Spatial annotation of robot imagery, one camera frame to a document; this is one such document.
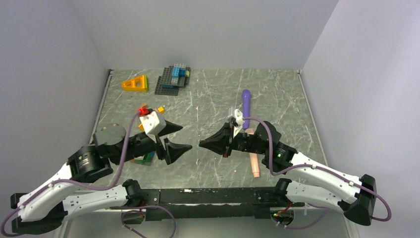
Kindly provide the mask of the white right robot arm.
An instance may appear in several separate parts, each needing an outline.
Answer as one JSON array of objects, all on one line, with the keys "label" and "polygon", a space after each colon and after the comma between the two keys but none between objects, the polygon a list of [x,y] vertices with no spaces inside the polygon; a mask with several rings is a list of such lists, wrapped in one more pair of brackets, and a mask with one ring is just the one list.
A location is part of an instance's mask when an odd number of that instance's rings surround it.
[{"label": "white right robot arm", "polygon": [[279,206],[288,203],[308,203],[343,213],[350,221],[369,226],[374,220],[376,181],[370,175],[361,177],[336,171],[310,159],[297,149],[280,142],[281,133],[264,121],[253,135],[234,134],[234,125],[226,122],[222,128],[199,146],[228,157],[232,151],[250,152],[264,156],[262,164],[273,173],[305,179],[303,185],[289,178],[280,178],[273,200]]}]

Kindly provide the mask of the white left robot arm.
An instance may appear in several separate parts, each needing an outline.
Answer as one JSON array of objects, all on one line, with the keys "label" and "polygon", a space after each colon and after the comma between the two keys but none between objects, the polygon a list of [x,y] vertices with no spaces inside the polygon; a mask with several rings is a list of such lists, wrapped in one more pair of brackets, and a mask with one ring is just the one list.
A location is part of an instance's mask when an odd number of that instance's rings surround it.
[{"label": "white left robot arm", "polygon": [[93,142],[81,147],[50,179],[29,193],[10,198],[11,236],[41,235],[59,228],[77,216],[113,207],[140,210],[156,208],[154,197],[142,191],[136,180],[118,180],[125,162],[156,152],[168,165],[192,147],[172,143],[166,136],[181,126],[162,120],[156,132],[130,135],[112,123],[93,135]]}]

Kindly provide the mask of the yellow cube block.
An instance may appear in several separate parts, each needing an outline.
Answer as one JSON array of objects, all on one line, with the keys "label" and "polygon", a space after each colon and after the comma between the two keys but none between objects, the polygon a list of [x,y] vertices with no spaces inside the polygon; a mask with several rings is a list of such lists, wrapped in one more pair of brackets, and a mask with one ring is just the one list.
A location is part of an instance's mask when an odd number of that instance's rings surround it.
[{"label": "yellow cube block", "polygon": [[157,108],[157,111],[161,114],[164,114],[165,113],[165,108],[164,107],[159,107],[159,108]]}]

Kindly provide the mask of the colourful brick boat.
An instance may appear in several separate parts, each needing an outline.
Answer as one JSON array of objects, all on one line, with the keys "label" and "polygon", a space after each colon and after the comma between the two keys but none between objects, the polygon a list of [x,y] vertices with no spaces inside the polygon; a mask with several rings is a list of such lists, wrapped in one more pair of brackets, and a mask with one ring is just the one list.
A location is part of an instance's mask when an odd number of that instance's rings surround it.
[{"label": "colourful brick boat", "polygon": [[154,156],[155,152],[150,152],[144,156],[134,158],[130,160],[130,162],[138,165],[149,165],[153,161]]}]

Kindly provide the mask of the beige toy microphone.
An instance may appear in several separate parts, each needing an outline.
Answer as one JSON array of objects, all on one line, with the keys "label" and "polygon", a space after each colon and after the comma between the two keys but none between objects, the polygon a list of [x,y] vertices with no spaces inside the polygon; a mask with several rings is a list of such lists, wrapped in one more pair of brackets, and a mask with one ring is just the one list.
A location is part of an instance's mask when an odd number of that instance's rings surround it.
[{"label": "beige toy microphone", "polygon": [[249,156],[250,156],[250,163],[251,163],[251,169],[252,169],[253,177],[254,178],[259,178],[261,176],[261,174],[260,174],[258,156],[255,153],[249,153]]}]

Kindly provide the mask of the purple toy microphone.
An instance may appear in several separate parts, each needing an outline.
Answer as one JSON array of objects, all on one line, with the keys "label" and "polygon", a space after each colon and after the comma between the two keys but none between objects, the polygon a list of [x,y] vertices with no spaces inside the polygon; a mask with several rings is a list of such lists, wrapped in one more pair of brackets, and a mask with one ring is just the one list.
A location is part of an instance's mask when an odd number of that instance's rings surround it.
[{"label": "purple toy microphone", "polygon": [[248,89],[244,89],[242,92],[242,113],[243,117],[248,118],[250,116],[250,104],[251,104],[251,92]]}]

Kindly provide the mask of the grey blue brick stack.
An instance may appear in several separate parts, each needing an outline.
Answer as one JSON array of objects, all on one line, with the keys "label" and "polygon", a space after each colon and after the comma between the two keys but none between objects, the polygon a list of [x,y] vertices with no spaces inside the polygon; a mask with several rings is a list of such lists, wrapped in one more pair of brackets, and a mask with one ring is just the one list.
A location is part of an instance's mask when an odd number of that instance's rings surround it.
[{"label": "grey blue brick stack", "polygon": [[155,95],[177,96],[179,89],[189,84],[191,68],[184,63],[175,63],[165,67],[158,77]]}]

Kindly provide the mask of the orange triangular brick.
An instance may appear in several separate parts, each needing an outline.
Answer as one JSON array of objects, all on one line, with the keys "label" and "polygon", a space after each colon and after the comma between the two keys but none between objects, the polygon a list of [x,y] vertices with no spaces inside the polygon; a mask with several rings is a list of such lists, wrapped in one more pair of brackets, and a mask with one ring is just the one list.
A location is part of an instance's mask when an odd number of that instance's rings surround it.
[{"label": "orange triangular brick", "polygon": [[133,91],[133,92],[148,92],[149,84],[148,78],[146,75],[141,75],[134,77],[132,79],[125,80],[121,83],[122,89],[124,91]]}]

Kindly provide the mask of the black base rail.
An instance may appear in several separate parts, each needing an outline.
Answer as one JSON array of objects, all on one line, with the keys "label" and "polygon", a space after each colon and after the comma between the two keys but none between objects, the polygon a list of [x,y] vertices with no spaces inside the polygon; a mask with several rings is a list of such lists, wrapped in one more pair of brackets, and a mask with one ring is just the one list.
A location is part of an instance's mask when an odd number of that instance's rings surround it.
[{"label": "black base rail", "polygon": [[269,219],[272,214],[302,202],[290,202],[274,187],[142,189],[139,198],[121,209],[145,210],[146,221],[174,216],[187,218],[253,217]]}]

